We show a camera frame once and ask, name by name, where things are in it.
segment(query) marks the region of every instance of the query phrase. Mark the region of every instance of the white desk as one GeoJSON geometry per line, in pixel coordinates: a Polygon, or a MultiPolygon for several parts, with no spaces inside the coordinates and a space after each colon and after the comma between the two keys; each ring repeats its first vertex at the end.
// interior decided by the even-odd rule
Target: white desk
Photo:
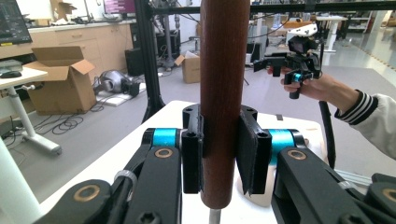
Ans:
{"type": "Polygon", "coordinates": [[[317,17],[317,21],[328,21],[330,23],[330,31],[326,40],[327,48],[324,51],[335,52],[335,50],[332,49],[332,46],[334,45],[335,38],[337,37],[338,22],[346,20],[347,18],[341,16],[317,17]]]}
{"type": "MultiPolygon", "coordinates": [[[[0,99],[0,119],[18,114],[26,132],[22,135],[51,152],[60,153],[61,147],[35,133],[21,99],[14,86],[31,81],[37,81],[47,75],[47,72],[23,68],[22,76],[16,78],[0,78],[0,90],[7,89],[8,97],[0,99]]],[[[30,223],[42,215],[35,195],[23,178],[14,159],[0,140],[0,208],[15,223],[30,223]]]]}
{"type": "Polygon", "coordinates": [[[21,99],[14,89],[14,86],[22,85],[32,81],[39,81],[48,74],[47,72],[27,67],[23,67],[21,73],[21,77],[0,78],[0,90],[7,89],[9,95],[8,97],[2,98],[0,100],[0,119],[6,118],[13,114],[18,114],[23,123],[23,127],[26,129],[26,132],[22,133],[24,138],[35,142],[51,153],[61,154],[62,148],[59,145],[54,144],[47,138],[35,133],[35,129],[33,128],[33,125],[30,122],[26,111],[24,110],[21,99]]]}
{"type": "MultiPolygon", "coordinates": [[[[182,109],[191,105],[188,102],[173,101],[148,119],[136,130],[122,139],[106,154],[76,175],[67,184],[52,194],[40,204],[44,213],[47,213],[64,195],[64,193],[82,181],[88,179],[102,179],[113,183],[117,171],[122,170],[136,150],[140,147],[142,135],[147,128],[181,128],[182,109]]],[[[262,128],[294,128],[300,130],[308,138],[309,147],[315,149],[317,154],[324,151],[323,136],[319,124],[313,121],[289,119],[279,121],[276,116],[259,114],[258,122],[262,128]]],[[[271,207],[260,207],[250,202],[238,192],[238,172],[235,169],[233,198],[231,203],[221,211],[221,223],[276,223],[276,218],[271,207]]],[[[183,194],[183,223],[208,223],[209,209],[201,202],[199,194],[183,194]]]]}

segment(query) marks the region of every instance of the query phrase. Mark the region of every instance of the white sleeve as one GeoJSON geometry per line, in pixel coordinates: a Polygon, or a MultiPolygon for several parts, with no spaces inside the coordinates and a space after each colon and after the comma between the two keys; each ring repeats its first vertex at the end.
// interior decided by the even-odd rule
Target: white sleeve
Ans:
{"type": "Polygon", "coordinates": [[[335,117],[348,122],[376,148],[396,160],[396,102],[392,98],[360,92],[358,102],[343,115],[337,110],[335,117]]]}

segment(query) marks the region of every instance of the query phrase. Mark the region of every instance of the person's arm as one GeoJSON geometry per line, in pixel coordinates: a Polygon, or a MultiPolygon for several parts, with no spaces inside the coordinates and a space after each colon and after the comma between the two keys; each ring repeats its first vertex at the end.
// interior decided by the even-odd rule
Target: person's arm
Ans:
{"type": "MultiPolygon", "coordinates": [[[[300,83],[285,85],[295,92],[300,83]]],[[[353,90],[329,75],[305,80],[301,94],[336,106],[335,117],[361,132],[380,151],[396,160],[396,102],[385,95],[353,90]]]]}
{"type": "Polygon", "coordinates": [[[346,113],[335,117],[361,132],[376,148],[396,160],[396,102],[382,94],[360,92],[359,100],[346,113]]]}

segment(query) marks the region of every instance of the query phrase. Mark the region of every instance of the gray floor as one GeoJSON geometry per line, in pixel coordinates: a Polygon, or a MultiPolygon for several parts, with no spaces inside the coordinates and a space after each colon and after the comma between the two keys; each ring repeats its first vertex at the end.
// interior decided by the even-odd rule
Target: gray floor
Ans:
{"type": "MultiPolygon", "coordinates": [[[[357,89],[369,93],[383,92],[396,98],[396,42],[390,39],[394,33],[395,29],[381,29],[370,35],[348,34],[345,41],[335,43],[336,53],[325,54],[326,66],[323,70],[357,89]]],[[[193,43],[183,46],[183,49],[189,48],[193,49],[193,43]]],[[[165,103],[173,100],[200,101],[200,85],[185,84],[181,68],[175,68],[166,75],[160,77],[165,103]]],[[[278,84],[279,80],[266,75],[265,71],[253,73],[247,68],[245,78],[250,85],[244,83],[244,105],[262,113],[283,114],[321,123],[317,102],[304,97],[298,101],[290,100],[278,84]]],[[[21,142],[20,138],[9,147],[10,153],[35,196],[42,202],[134,130],[140,124],[146,106],[147,96],[143,92],[118,107],[105,105],[100,112],[80,115],[83,122],[67,133],[46,133],[44,136],[63,147],[61,156],[51,156],[30,142],[21,142]]],[[[48,118],[36,113],[30,117],[34,125],[48,118]]],[[[333,126],[338,153],[337,169],[365,176],[374,172],[396,175],[395,161],[378,152],[344,123],[333,120],[333,126]]],[[[43,133],[46,128],[37,132],[43,133]]]]}

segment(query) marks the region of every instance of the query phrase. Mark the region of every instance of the computer monitor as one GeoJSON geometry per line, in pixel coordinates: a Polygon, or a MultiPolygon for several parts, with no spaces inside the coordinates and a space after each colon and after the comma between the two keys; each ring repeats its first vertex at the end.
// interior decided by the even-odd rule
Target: computer monitor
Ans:
{"type": "Polygon", "coordinates": [[[106,14],[121,14],[124,19],[128,14],[135,14],[134,0],[104,0],[106,14]]]}
{"type": "Polygon", "coordinates": [[[16,0],[0,0],[0,46],[31,43],[26,23],[16,0]]]}

